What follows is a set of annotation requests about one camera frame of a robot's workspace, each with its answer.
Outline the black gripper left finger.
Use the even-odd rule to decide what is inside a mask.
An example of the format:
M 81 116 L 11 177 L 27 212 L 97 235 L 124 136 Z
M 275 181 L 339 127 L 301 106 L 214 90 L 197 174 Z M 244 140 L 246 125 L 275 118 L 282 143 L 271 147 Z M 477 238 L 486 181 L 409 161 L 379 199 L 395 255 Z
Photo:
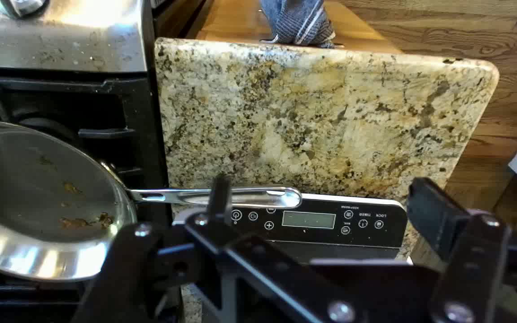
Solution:
M 217 323 L 355 323 L 355 300 L 267 240 L 226 219 L 233 188 L 214 179 L 210 204 L 185 224 L 127 224 L 72 323 L 163 323 L 156 303 L 192 285 Z

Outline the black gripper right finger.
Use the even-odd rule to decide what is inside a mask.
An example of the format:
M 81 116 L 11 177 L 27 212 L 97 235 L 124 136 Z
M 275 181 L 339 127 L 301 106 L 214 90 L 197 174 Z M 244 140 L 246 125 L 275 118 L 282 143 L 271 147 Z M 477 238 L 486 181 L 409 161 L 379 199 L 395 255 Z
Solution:
M 409 185 L 407 217 L 445 262 L 429 314 L 434 323 L 517 323 L 517 237 L 488 212 L 468 212 L 433 179 Z

